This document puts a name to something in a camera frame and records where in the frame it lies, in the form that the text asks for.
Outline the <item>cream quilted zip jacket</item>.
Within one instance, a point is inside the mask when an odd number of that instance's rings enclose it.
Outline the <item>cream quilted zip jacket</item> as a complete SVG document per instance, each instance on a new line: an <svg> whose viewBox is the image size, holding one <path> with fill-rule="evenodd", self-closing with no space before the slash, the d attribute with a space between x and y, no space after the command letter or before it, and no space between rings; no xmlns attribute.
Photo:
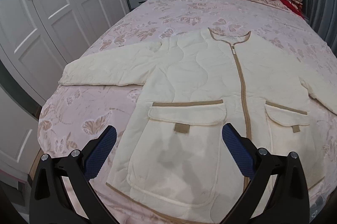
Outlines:
<svg viewBox="0 0 337 224"><path fill-rule="evenodd" d="M336 89L254 33L200 29L82 57L64 86L142 86L107 185L171 218L217 223L246 182L222 140L232 124L257 147L298 153L308 187L325 174L311 99L336 111Z"/></svg>

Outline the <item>pink floral bed cover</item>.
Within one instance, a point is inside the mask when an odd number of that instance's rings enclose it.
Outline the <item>pink floral bed cover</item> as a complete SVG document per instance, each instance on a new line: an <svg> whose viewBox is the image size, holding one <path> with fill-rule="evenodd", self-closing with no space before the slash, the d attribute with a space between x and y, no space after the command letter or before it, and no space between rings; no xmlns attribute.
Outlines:
<svg viewBox="0 0 337 224"><path fill-rule="evenodd" d="M297 57L336 87L336 57L327 43L291 11L249 0L148 0L106 31L84 53L89 55L133 43L157 41L196 29L210 27L224 35L241 36L252 30ZM38 141L45 153L67 156L99 136L108 124L118 130L118 141L134 110L139 86L59 86L42 107ZM318 102L310 102L318 118L318 133L324 152L325 177L311 188L310 205L319 211L332 202L336 188L336 116ZM149 210L109 190L105 184L114 151L91 184L121 223L169 223Z"/></svg>

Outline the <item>dark blue nightstand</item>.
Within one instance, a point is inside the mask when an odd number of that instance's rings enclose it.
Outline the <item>dark blue nightstand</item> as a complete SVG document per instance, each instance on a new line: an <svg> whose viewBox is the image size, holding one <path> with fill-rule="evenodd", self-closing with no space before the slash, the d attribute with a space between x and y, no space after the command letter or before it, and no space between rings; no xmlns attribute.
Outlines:
<svg viewBox="0 0 337 224"><path fill-rule="evenodd" d="M127 0L127 6L129 8L129 11L133 11L141 4L145 3L147 0Z"/></svg>

